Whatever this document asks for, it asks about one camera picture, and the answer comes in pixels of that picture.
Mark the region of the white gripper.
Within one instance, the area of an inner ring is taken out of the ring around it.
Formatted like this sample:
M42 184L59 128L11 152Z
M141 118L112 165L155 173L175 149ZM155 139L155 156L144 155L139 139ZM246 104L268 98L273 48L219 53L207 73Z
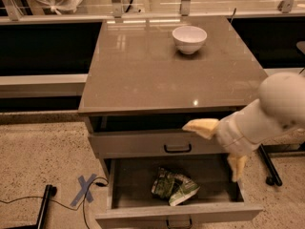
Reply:
M194 132L205 139L216 135L218 143L229 153L227 160L232 170L232 182L238 182L242 177L247 156L259 147L241 133L236 122L237 115L238 112L235 112L220 121L216 118L193 119L182 127L183 131Z

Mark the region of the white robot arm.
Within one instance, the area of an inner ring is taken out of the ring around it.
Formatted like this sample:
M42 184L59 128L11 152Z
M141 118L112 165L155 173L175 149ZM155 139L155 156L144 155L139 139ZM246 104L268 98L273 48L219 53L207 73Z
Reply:
M182 129L206 139L215 137L225 149L232 169L232 181L238 181L248 155L266 139L305 127L305 76L275 73L258 88L258 99L240 111L220 120L198 118Z

